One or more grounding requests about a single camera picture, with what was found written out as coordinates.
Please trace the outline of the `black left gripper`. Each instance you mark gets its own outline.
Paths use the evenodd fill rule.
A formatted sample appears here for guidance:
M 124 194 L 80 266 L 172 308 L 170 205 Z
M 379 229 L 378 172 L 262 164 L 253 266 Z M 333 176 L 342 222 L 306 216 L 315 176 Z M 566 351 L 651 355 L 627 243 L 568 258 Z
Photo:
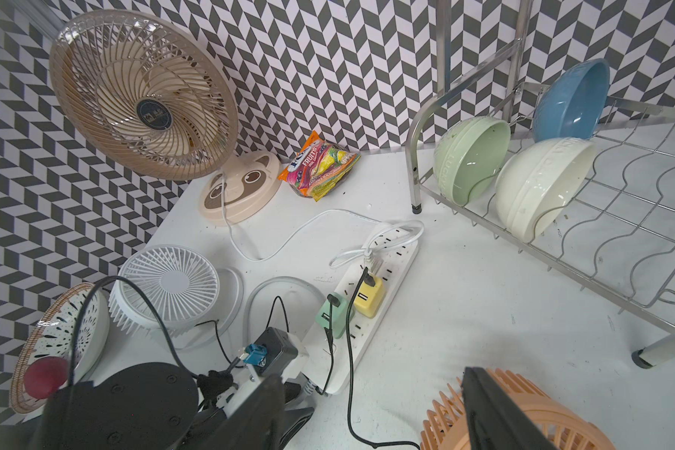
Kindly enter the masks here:
M 287 384 L 283 384 L 284 389 L 285 389 L 285 398 L 284 398 L 284 422 L 283 426 L 281 429 L 281 440 L 280 440 L 280 447 L 279 449 L 283 449 L 287 446 L 287 444 L 296 436 L 298 431 L 301 431 L 301 429 L 311 420 L 315 408 L 312 406 L 306 406 L 302 408 L 288 408 L 287 403 L 285 401 L 286 399 L 286 393 L 288 391 Z M 179 449 L 194 449 L 193 448 L 193 423 L 189 428 L 189 431 L 187 432 L 186 436 L 182 439 L 180 444 L 177 445 Z

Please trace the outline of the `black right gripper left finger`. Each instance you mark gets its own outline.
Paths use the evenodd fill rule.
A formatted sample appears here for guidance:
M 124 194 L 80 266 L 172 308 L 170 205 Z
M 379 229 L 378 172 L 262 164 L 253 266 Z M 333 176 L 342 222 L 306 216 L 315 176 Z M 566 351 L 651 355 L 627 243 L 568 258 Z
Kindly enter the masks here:
M 193 423 L 194 449 L 279 449 L 285 389 L 271 375 L 230 415 L 221 409 L 201 412 Z

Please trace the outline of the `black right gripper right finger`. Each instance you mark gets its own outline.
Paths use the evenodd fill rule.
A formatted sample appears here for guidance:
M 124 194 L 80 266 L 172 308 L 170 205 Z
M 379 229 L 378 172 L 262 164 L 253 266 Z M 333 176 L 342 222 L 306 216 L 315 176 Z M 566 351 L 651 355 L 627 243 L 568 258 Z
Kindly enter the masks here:
M 472 450 L 555 449 L 483 367 L 467 367 L 461 383 Z

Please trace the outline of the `green usb charger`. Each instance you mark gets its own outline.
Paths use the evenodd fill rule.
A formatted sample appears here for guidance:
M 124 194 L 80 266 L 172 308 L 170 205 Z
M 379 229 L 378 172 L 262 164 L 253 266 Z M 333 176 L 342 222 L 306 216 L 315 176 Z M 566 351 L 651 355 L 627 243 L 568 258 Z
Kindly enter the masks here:
M 348 309 L 350 300 L 343 294 L 332 292 L 328 294 L 315 318 L 316 324 L 324 328 L 327 340 L 332 342 L 340 339 L 345 331 L 347 319 L 354 317 L 354 310 Z

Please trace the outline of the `yellow usb charger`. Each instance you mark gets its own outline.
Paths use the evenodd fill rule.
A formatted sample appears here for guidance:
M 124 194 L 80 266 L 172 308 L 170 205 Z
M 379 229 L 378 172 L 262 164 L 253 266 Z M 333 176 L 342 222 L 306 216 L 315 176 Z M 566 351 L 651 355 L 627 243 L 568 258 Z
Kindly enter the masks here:
M 354 309 L 367 318 L 374 318 L 386 296 L 386 285 L 381 277 L 367 274 L 354 300 Z

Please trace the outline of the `white power strip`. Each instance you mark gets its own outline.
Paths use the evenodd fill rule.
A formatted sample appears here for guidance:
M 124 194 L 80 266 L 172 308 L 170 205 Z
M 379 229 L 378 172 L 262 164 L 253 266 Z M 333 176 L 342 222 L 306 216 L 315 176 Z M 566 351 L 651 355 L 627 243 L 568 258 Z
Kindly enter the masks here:
M 303 338 L 309 354 L 303 374 L 312 389 L 335 395 L 347 386 L 416 258 L 423 232 L 419 220 L 380 222 L 361 247 L 330 262 L 346 271 Z

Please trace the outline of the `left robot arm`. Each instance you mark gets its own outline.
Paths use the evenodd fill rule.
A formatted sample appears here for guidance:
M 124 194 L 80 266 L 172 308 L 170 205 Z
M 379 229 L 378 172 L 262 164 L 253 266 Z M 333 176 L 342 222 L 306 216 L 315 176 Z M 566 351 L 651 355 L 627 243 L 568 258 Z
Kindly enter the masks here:
M 233 387 L 229 371 L 192 377 L 176 365 L 142 363 L 102 384 L 52 393 L 39 417 L 0 432 L 0 449 L 282 449 L 311 420 L 287 409 L 290 384 L 264 379 L 245 399 L 200 405 Z

